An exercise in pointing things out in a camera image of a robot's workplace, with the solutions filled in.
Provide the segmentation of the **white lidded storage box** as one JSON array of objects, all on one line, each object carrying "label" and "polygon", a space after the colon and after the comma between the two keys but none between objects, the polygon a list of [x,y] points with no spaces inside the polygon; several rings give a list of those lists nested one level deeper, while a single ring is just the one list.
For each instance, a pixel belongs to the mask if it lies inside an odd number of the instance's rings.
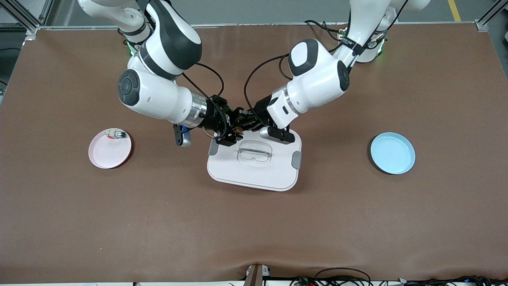
[{"label": "white lidded storage box", "polygon": [[290,130],[296,141],[282,144],[261,138],[259,131],[247,131],[235,145],[219,145],[208,156],[207,170],[216,181],[238,186],[286,191],[298,180],[299,170],[292,167],[292,154],[302,151],[302,140]]}]

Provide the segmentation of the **brown table cover mat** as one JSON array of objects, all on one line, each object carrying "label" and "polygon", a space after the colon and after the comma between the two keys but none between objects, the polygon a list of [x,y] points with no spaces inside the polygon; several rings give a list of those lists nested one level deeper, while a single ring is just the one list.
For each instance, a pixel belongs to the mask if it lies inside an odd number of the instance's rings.
[{"label": "brown table cover mat", "polygon": [[[39,31],[0,105],[0,284],[236,280],[246,267],[372,279],[508,278],[508,80],[472,23],[392,27],[343,96],[291,123],[285,192],[214,181],[210,139],[121,104],[128,51],[113,30]],[[119,167],[88,157],[125,130]],[[373,162],[385,132],[412,143],[404,174]]]}]

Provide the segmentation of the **pink round plate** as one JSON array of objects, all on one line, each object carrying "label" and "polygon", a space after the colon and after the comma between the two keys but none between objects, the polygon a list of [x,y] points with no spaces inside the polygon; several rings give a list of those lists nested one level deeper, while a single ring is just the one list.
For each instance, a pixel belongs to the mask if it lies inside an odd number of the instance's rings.
[{"label": "pink round plate", "polygon": [[110,139],[99,132],[90,142],[88,157],[91,163],[101,169],[113,169],[122,165],[132,152],[132,140],[127,134],[126,138]]}]

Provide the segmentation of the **light blue round plate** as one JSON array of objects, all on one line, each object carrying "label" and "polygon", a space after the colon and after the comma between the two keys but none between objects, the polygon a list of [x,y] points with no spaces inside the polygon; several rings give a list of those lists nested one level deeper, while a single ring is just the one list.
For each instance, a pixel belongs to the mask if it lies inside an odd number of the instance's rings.
[{"label": "light blue round plate", "polygon": [[371,143],[370,155],[374,164],[387,174],[404,174],[416,161],[412,143],[394,132],[377,135]]}]

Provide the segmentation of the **silver table edge rail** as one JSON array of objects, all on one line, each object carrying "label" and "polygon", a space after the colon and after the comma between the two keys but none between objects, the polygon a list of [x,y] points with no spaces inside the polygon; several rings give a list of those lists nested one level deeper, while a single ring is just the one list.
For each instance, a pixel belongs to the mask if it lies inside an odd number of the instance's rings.
[{"label": "silver table edge rail", "polygon": [[[473,23],[475,21],[406,21],[400,22],[396,21],[395,25],[403,25],[403,24],[466,24]],[[241,27],[241,26],[303,26],[306,25],[304,22],[276,22],[272,24],[236,24],[236,23],[219,23],[219,24],[193,24],[192,27],[194,29],[205,29],[205,28],[216,28],[216,27]],[[38,29],[40,30],[54,30],[54,31],[80,31],[80,30],[116,30],[117,27],[114,25],[75,25],[75,26],[40,26]]]}]

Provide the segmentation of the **aluminium frame extrusion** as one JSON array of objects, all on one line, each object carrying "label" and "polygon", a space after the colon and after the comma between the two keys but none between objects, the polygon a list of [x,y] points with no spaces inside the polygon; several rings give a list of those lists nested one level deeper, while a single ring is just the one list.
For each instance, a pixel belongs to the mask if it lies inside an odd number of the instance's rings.
[{"label": "aluminium frame extrusion", "polygon": [[0,0],[0,31],[35,34],[46,23],[55,0]]}]

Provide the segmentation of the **aluminium frame corner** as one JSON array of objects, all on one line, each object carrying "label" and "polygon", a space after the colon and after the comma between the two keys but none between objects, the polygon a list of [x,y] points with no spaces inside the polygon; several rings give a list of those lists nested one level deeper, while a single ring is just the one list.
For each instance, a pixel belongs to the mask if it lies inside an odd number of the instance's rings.
[{"label": "aluminium frame corner", "polygon": [[488,31],[488,22],[499,14],[502,10],[506,10],[508,7],[508,0],[498,0],[495,4],[486,11],[486,13],[479,19],[475,20],[475,25],[479,32]]}]

